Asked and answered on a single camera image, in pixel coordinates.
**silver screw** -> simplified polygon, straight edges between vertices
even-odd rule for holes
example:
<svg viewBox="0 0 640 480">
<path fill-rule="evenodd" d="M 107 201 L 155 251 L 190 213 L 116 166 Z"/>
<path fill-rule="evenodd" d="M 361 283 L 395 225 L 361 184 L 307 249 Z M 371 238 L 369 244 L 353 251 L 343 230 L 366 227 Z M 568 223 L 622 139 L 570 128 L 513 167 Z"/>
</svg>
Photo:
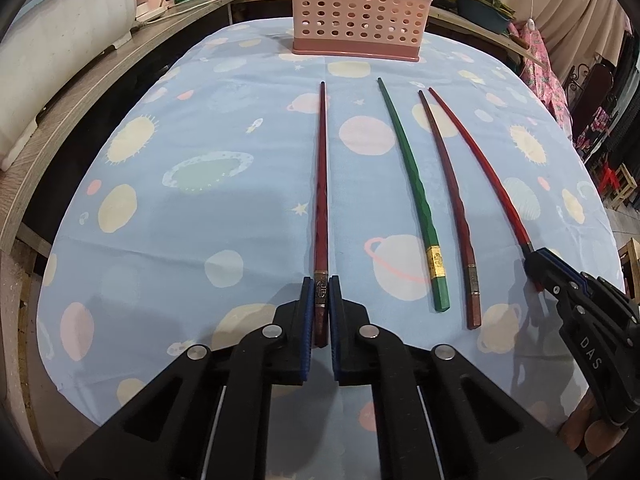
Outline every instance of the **silver screw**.
<svg viewBox="0 0 640 480">
<path fill-rule="evenodd" d="M 449 361 L 456 356 L 456 351 L 453 346 L 449 345 L 438 345 L 434 350 L 436 357 L 438 359 L 442 359 L 443 361 Z"/>
<path fill-rule="evenodd" d="M 358 330 L 362 337 L 366 337 L 367 339 L 373 339 L 378 337 L 380 334 L 380 329 L 375 325 L 363 325 Z"/>
<path fill-rule="evenodd" d="M 274 339 L 282 334 L 282 328 L 279 325 L 267 325 L 262 329 L 262 335 L 269 339 Z"/>
<path fill-rule="evenodd" d="M 205 355 L 207 355 L 207 349 L 202 345 L 194 345 L 187 350 L 187 357 L 193 361 L 199 361 Z"/>
</svg>

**white plastic bin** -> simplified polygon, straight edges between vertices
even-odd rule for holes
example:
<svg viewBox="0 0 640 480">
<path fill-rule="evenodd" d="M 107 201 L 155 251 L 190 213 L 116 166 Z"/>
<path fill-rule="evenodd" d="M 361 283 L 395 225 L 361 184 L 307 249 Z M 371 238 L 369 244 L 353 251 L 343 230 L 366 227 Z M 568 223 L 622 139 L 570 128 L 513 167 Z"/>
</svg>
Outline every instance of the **white plastic bin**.
<svg viewBox="0 0 640 480">
<path fill-rule="evenodd" d="M 136 0 L 31 0 L 0 43 L 0 169 L 36 129 L 42 107 L 111 44 L 131 38 Z"/>
</svg>

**green chopstick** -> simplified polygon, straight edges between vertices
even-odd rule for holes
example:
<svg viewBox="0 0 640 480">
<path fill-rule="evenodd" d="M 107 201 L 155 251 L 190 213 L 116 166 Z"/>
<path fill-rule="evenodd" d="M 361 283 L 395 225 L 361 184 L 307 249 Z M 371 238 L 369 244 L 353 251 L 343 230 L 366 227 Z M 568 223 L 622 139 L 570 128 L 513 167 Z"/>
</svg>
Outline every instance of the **green chopstick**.
<svg viewBox="0 0 640 480">
<path fill-rule="evenodd" d="M 433 225 L 431 219 L 431 209 L 427 203 L 427 197 L 424 193 L 424 186 L 420 180 L 420 173 L 418 172 L 418 166 L 415 163 L 414 154 L 411 152 L 411 146 L 406 138 L 402 124 L 398 113 L 394 108 L 394 104 L 391 102 L 386 91 L 385 84 L 381 78 L 378 78 L 378 85 L 382 92 L 382 97 L 385 99 L 386 109 L 391 116 L 391 122 L 393 123 L 394 130 L 396 131 L 396 137 L 398 138 L 398 145 L 402 152 L 402 160 L 404 160 L 404 167 L 409 177 L 409 183 L 411 184 L 411 191 L 414 196 L 415 208 L 418 213 L 418 222 L 420 224 L 420 232 L 422 234 L 422 241 L 424 243 L 424 249 L 427 256 L 427 265 L 429 267 L 429 274 L 431 277 L 431 288 L 433 289 L 433 302 L 438 312 L 444 312 L 449 309 L 449 291 L 447 290 L 447 277 L 444 270 L 444 264 L 442 263 L 442 253 L 440 252 L 440 245 L 438 244 L 438 235 L 436 234 L 436 228 Z"/>
</svg>

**pink plastic object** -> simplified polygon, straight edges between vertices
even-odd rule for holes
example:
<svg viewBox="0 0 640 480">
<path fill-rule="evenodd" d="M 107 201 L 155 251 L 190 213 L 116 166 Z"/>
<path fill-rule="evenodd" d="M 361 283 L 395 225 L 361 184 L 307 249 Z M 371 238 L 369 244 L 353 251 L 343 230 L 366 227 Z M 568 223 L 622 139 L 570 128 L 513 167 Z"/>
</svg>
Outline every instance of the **pink plastic object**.
<svg viewBox="0 0 640 480">
<path fill-rule="evenodd" d="M 293 0 L 293 53 L 418 61 L 432 0 Z"/>
</svg>

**tablecloth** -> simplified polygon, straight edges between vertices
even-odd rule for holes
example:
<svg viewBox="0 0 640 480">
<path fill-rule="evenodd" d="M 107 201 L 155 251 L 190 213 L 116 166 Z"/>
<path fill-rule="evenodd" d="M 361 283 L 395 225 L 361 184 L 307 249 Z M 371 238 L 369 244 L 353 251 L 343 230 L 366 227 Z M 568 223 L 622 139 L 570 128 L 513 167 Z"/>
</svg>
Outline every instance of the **tablecloth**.
<svg viewBox="0 0 640 480">
<path fill-rule="evenodd" d="M 452 208 L 418 90 L 433 86 L 494 166 L 532 239 L 622 286 L 607 216 L 540 101 L 493 57 L 425 34 L 419 62 L 291 53 L 292 20 L 241 23 L 191 48 L 100 150 L 53 244 L 38 346 L 59 391 L 100 424 L 193 342 L 234 344 L 312 272 L 319 84 L 328 92 L 330 272 L 406 344 L 448 343 L 550 428 L 583 376 L 554 300 L 527 281 L 510 224 L 463 138 L 435 114 L 465 204 L 482 327 L 465 328 Z M 412 146 L 452 307 L 436 313 L 401 153 Z M 367 387 L 338 388 L 330 350 L 302 388 L 275 387 L 268 478 L 379 477 Z"/>
</svg>

